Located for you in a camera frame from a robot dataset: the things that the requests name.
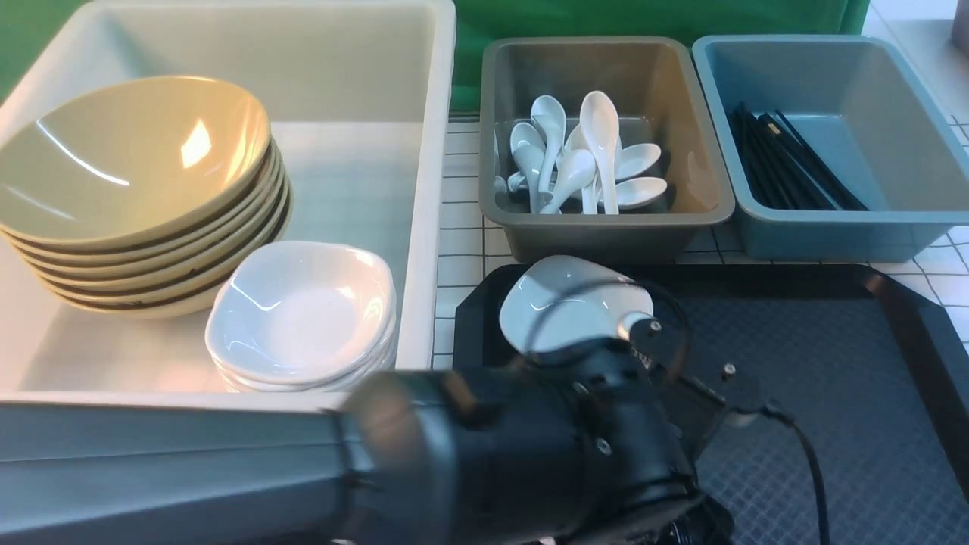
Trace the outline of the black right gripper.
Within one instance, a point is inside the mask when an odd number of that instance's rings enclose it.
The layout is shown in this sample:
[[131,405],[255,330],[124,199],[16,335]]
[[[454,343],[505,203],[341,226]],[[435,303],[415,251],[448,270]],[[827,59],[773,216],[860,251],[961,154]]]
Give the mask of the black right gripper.
[[696,461],[724,424],[750,423],[765,399],[754,379],[713,377],[713,365],[703,376],[685,372],[689,325],[671,359],[652,356],[662,335],[657,318],[634,314],[618,337],[524,353],[531,368],[568,381],[609,462],[588,517],[557,544],[730,544],[734,517],[703,492]]

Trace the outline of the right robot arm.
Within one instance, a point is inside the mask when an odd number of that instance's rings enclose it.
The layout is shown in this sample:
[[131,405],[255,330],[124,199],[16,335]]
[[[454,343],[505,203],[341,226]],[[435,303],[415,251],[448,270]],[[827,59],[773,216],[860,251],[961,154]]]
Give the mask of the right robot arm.
[[2,404],[4,544],[606,543],[700,504],[696,459],[755,381],[584,339],[387,370],[336,408]]

